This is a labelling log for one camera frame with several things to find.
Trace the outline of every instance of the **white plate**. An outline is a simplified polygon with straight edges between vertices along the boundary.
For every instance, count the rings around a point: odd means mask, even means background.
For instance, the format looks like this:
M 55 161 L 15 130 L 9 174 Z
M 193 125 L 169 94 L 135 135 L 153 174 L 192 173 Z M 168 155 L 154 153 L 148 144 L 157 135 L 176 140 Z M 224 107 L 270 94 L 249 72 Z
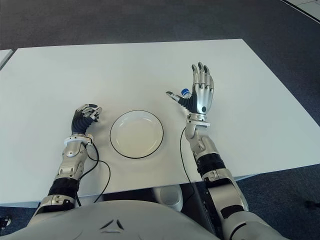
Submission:
M 160 146 L 164 129 L 159 119 L 150 112 L 135 110 L 121 115 L 113 123 L 110 141 L 121 155 L 140 159 L 149 156 Z

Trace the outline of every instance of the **dark gray carpet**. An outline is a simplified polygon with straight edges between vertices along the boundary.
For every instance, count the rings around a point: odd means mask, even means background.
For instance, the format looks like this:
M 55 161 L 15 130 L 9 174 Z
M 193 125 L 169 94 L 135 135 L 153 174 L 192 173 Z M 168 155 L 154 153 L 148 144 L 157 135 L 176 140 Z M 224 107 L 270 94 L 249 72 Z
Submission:
M 264 173 L 238 182 L 251 212 L 292 240 L 320 239 L 320 164 Z
M 242 38 L 320 124 L 320 24 L 280 0 L 0 3 L 0 49 Z M 319 201 L 317 172 L 319 166 L 267 173 L 239 185 L 250 209 L 279 232 L 315 240 L 319 210 L 305 209 L 303 201 Z M 19 229 L 34 210 L 0 208 L 1 215 L 8 211 L 16 216 L 12 227 Z
M 4 230 L 0 229 L 0 236 L 12 234 L 27 226 L 36 208 L 26 207 L 0 207 L 0 217 L 9 216 L 11 224 Z

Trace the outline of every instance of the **black cable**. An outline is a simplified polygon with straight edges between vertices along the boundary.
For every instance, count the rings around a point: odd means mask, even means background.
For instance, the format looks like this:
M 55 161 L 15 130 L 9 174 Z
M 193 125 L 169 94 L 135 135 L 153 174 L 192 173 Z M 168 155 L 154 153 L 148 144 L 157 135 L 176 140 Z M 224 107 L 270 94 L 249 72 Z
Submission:
M 96 203 L 98 201 L 98 199 L 101 197 L 102 194 L 104 194 L 105 190 L 107 189 L 108 185 L 109 185 L 109 182 L 110 182 L 110 178 L 111 178 L 111 169 L 110 169 L 110 166 L 108 163 L 106 163 L 105 161 L 102 161 L 100 160 L 100 156 L 99 156 L 99 152 L 98 152 L 98 149 L 96 147 L 96 145 L 94 144 L 94 142 L 92 141 L 92 146 L 94 147 L 94 150 L 95 150 L 95 153 L 96 153 L 96 159 L 93 159 L 91 156 L 89 156 L 88 154 L 88 158 L 90 158 L 92 161 L 95 161 L 95 165 L 89 169 L 88 171 L 86 171 L 81 177 L 79 177 L 78 179 L 78 183 L 80 183 L 80 180 L 85 176 L 87 175 L 88 173 L 90 173 L 93 169 L 95 169 L 95 167 L 98 165 L 99 162 L 101 163 L 104 163 L 108 169 L 109 169 L 109 178 L 108 178 L 108 181 L 104 187 L 104 189 L 102 190 L 102 192 L 99 194 L 99 196 L 96 198 L 96 200 L 94 200 L 94 203 Z M 75 199 L 76 199 L 76 202 L 78 203 L 78 205 L 81 207 L 81 203 L 80 203 L 80 200 L 79 200 L 79 197 L 78 197 L 78 193 L 76 192 L 75 193 Z
M 78 193 L 77 192 L 75 193 L 75 200 L 78 203 L 79 207 L 81 207 L 81 202 L 80 202 L 80 199 L 78 197 Z
M 182 150 L 181 150 L 181 142 L 182 142 L 182 136 L 184 135 L 184 131 L 186 130 L 186 128 L 184 128 L 182 130 L 182 133 L 181 133 L 181 136 L 180 136 L 180 156 L 181 156 L 181 161 L 182 161 L 182 165 L 183 165 L 183 169 L 184 169 L 184 172 L 185 172 L 185 175 L 186 177 L 188 178 L 189 180 L 189 183 L 190 183 L 190 186 L 192 187 L 192 194 L 183 202 L 183 204 L 186 204 L 188 202 L 188 200 L 195 194 L 195 188 L 194 186 L 192 185 L 191 181 L 190 181 L 190 178 L 188 176 L 188 173 L 186 171 L 186 167 L 185 167 L 185 163 L 184 163 L 184 158 L 182 157 Z
M 96 159 L 99 161 L 99 152 L 98 152 L 98 149 L 97 149 L 96 145 L 94 144 L 94 142 L 92 141 L 92 139 L 91 139 L 91 142 L 92 142 L 92 146 L 94 147 L 94 150 L 95 150 Z M 79 177 L 79 179 L 78 179 L 79 182 L 80 182 L 80 180 L 81 180 L 85 175 L 87 175 L 87 174 L 90 173 L 93 169 L 96 168 L 96 166 L 98 165 L 98 161 L 95 163 L 95 165 L 94 165 L 90 170 L 86 171 L 81 177 Z

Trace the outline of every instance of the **table surface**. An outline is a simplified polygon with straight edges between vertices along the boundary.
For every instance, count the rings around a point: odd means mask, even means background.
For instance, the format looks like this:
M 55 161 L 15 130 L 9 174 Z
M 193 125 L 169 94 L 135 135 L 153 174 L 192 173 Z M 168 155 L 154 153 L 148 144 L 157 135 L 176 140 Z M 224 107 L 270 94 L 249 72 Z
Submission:
M 235 177 L 320 162 L 320 127 L 242 39 L 22 48 L 0 71 L 0 204 L 48 193 L 74 111 L 85 103 L 103 108 L 87 132 L 111 167 L 105 193 L 188 182 L 179 146 L 185 112 L 165 92 L 191 89 L 198 61 L 215 84 L 208 133 Z M 163 125 L 161 146 L 146 158 L 123 157 L 110 143 L 113 122 L 131 110 Z M 200 181 L 185 138 L 182 152 L 190 179 Z M 100 193 L 108 176 L 99 164 L 79 195 Z

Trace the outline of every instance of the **bottle cap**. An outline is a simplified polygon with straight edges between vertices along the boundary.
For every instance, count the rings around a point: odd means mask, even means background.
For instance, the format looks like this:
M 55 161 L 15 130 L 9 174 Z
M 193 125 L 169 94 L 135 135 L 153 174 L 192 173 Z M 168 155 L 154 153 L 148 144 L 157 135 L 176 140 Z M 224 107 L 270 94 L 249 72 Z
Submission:
M 184 96 L 184 95 L 186 95 L 186 94 L 188 94 L 188 93 L 190 93 L 188 88 L 185 88 L 185 89 L 183 89 L 183 90 L 181 91 L 182 96 Z

